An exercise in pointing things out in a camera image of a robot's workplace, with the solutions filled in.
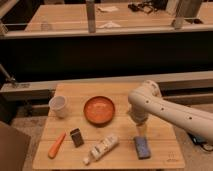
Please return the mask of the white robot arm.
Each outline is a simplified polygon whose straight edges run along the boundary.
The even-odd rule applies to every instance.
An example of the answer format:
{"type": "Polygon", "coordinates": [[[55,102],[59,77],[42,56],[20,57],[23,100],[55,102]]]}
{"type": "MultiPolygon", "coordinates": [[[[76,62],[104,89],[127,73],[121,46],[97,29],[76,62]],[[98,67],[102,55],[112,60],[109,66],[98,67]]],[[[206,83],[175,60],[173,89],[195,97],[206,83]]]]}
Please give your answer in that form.
{"type": "Polygon", "coordinates": [[[158,84],[144,81],[128,94],[130,116],[137,124],[143,124],[153,114],[187,132],[201,136],[213,144],[213,113],[164,100],[158,84]]]}

